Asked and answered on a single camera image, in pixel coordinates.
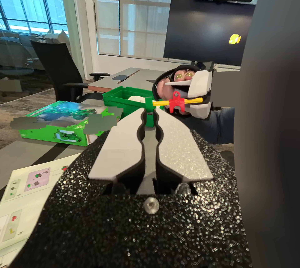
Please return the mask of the grey brick with green plate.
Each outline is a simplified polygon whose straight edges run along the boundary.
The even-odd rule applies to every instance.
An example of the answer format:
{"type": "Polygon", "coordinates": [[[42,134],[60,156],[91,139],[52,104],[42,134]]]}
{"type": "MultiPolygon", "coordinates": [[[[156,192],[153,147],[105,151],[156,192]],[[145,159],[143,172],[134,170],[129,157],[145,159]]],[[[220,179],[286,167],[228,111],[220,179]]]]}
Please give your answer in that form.
{"type": "Polygon", "coordinates": [[[145,97],[145,109],[148,116],[153,115],[153,98],[152,97],[145,97]]]}

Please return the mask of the green plastic bin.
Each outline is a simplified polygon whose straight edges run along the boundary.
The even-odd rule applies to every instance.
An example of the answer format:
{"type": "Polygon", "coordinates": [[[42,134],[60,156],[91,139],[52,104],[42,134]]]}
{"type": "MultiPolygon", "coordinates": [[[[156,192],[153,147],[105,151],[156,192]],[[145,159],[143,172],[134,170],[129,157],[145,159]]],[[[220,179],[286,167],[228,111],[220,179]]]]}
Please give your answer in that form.
{"type": "Polygon", "coordinates": [[[122,135],[138,133],[140,130],[144,132],[145,127],[155,126],[156,119],[163,126],[172,124],[174,118],[158,106],[154,107],[153,115],[148,116],[145,103],[128,101],[128,98],[134,95],[153,98],[151,91],[122,86],[103,94],[104,105],[107,109],[116,108],[113,112],[115,116],[119,116],[116,114],[117,111],[123,110],[120,114],[123,119],[119,122],[112,122],[110,119],[113,132],[122,135]]]}

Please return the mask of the dark grey panel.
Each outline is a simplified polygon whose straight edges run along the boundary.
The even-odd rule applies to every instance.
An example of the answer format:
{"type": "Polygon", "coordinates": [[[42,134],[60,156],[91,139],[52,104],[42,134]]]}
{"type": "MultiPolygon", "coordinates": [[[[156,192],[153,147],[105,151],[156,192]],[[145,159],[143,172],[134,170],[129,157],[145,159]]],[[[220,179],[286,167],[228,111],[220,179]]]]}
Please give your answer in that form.
{"type": "Polygon", "coordinates": [[[299,0],[258,0],[235,105],[235,172],[253,267],[299,267],[299,0]]]}

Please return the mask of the grey table with wooden edge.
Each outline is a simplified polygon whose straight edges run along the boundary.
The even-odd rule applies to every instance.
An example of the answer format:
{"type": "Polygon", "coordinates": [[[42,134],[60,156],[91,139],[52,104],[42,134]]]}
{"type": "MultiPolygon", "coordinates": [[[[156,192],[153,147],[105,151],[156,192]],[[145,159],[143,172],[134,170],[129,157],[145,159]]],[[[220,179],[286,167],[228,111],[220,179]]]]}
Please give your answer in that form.
{"type": "Polygon", "coordinates": [[[91,91],[105,93],[122,86],[151,91],[153,83],[163,73],[164,71],[152,69],[128,68],[88,84],[88,89],[91,91]]]}

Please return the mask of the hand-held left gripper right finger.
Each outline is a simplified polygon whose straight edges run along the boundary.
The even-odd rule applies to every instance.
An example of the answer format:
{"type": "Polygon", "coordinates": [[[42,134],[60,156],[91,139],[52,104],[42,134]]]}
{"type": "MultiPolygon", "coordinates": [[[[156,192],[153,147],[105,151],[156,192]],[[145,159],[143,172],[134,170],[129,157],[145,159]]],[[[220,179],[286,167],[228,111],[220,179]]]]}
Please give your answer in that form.
{"type": "Polygon", "coordinates": [[[186,183],[212,180],[213,175],[189,128],[160,108],[155,114],[156,131],[162,132],[157,139],[158,163],[186,183]]]}

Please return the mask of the large black monitor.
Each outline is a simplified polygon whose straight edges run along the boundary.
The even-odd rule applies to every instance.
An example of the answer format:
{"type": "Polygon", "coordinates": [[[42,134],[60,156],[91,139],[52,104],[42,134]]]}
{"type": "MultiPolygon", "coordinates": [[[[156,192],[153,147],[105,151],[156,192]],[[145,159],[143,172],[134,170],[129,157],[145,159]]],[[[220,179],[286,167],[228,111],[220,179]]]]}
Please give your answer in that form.
{"type": "Polygon", "coordinates": [[[255,7],[171,0],[163,57],[241,66],[255,7]]]}

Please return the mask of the yellow toy axle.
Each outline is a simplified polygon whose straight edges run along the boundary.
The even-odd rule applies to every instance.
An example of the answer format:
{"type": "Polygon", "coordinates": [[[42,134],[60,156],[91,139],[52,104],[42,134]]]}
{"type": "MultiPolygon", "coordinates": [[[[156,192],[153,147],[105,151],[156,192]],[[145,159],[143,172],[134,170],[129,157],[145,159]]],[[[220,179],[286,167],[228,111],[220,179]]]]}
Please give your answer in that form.
{"type": "MultiPolygon", "coordinates": [[[[202,103],[203,98],[194,98],[194,99],[185,99],[185,104],[191,104],[191,103],[202,103]]],[[[168,101],[153,101],[153,106],[166,106],[169,105],[168,101]]]]}

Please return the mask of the black monitor stand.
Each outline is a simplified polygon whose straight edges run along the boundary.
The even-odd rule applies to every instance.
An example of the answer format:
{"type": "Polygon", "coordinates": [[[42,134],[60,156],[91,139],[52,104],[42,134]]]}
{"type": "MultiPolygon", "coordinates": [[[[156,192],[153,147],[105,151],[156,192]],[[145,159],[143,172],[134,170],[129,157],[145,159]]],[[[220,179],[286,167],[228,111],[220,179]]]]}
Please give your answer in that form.
{"type": "Polygon", "coordinates": [[[206,69],[206,70],[213,70],[216,72],[225,72],[225,71],[240,71],[240,66],[232,66],[232,65],[224,65],[224,64],[217,64],[214,62],[206,62],[206,63],[200,63],[197,61],[191,61],[191,65],[197,66],[200,69],[206,69]]]}

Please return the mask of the green toy set box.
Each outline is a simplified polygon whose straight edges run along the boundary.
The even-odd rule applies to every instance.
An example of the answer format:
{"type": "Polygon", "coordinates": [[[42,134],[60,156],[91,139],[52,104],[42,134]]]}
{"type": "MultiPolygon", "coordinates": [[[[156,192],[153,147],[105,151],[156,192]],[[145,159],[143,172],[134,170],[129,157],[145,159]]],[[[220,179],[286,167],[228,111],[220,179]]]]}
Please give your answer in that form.
{"type": "Polygon", "coordinates": [[[22,138],[86,147],[120,117],[106,106],[57,101],[25,115],[17,124],[24,127],[19,128],[22,138]]]}

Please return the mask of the grey chair behind glass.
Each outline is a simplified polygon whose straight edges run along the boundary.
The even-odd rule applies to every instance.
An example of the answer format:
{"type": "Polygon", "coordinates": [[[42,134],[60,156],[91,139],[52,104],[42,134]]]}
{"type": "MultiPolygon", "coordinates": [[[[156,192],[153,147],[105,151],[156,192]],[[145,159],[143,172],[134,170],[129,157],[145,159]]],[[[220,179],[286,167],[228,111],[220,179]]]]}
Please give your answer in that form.
{"type": "Polygon", "coordinates": [[[16,38],[0,39],[0,73],[20,77],[34,73],[31,55],[16,38]]]}

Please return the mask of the instruction booklet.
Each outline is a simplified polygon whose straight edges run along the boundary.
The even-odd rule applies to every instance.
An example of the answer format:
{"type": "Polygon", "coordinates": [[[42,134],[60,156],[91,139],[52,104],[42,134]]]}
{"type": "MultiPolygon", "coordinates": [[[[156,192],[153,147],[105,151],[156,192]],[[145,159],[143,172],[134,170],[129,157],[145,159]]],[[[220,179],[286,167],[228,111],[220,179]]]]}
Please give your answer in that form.
{"type": "Polygon", "coordinates": [[[14,170],[0,205],[0,264],[7,267],[30,237],[56,182],[80,153],[14,170]]]}

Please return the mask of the black office chair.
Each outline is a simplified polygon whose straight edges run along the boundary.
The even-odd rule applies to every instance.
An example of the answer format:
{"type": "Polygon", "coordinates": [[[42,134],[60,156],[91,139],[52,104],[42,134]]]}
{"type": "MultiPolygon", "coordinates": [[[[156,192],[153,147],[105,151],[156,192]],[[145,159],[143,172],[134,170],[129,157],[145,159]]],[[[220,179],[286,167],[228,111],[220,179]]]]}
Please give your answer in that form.
{"type": "Polygon", "coordinates": [[[55,91],[56,101],[81,103],[88,99],[102,101],[103,94],[83,94],[83,82],[65,43],[49,44],[31,41],[33,49],[47,72],[55,91]]]}

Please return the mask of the person's right hand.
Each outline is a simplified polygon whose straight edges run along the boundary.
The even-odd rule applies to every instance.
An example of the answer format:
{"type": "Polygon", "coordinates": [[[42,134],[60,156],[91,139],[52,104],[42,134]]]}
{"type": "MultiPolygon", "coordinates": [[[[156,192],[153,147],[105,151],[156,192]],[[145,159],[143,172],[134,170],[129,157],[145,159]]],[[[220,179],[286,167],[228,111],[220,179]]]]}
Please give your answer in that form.
{"type": "MultiPolygon", "coordinates": [[[[177,71],[175,71],[175,75],[173,77],[173,80],[175,82],[183,82],[186,80],[191,80],[193,76],[195,75],[195,71],[192,70],[191,67],[181,65],[177,68],[177,71]]],[[[172,86],[167,85],[167,83],[171,82],[170,77],[161,79],[157,84],[157,94],[159,96],[159,99],[162,100],[170,100],[173,98],[173,92],[178,91],[181,95],[181,98],[187,98],[188,93],[185,91],[182,91],[181,89],[184,88],[184,86],[179,86],[179,89],[175,89],[172,86]]],[[[192,116],[189,112],[183,112],[178,109],[174,109],[174,112],[172,113],[173,116],[176,117],[190,117],[192,116]]]]}

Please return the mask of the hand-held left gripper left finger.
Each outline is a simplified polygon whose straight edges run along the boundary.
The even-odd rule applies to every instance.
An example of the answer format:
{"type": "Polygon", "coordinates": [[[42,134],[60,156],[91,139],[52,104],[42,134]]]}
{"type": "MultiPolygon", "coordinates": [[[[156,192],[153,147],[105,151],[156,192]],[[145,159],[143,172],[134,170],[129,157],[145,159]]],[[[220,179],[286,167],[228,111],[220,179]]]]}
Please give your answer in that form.
{"type": "Polygon", "coordinates": [[[144,137],[145,109],[139,108],[112,127],[88,177],[141,183],[145,174],[144,137]]]}

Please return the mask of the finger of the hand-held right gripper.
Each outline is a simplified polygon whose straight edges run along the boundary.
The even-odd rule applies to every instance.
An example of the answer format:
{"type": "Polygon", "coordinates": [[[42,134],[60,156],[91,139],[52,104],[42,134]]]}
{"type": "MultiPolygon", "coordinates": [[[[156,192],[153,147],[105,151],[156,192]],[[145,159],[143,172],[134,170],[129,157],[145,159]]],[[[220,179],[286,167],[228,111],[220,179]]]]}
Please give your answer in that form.
{"type": "Polygon", "coordinates": [[[187,112],[199,119],[207,119],[210,115],[212,102],[187,104],[187,112]]]}
{"type": "Polygon", "coordinates": [[[197,71],[190,80],[168,82],[166,86],[179,91],[184,98],[203,97],[211,90],[212,74],[211,71],[197,71]]]}

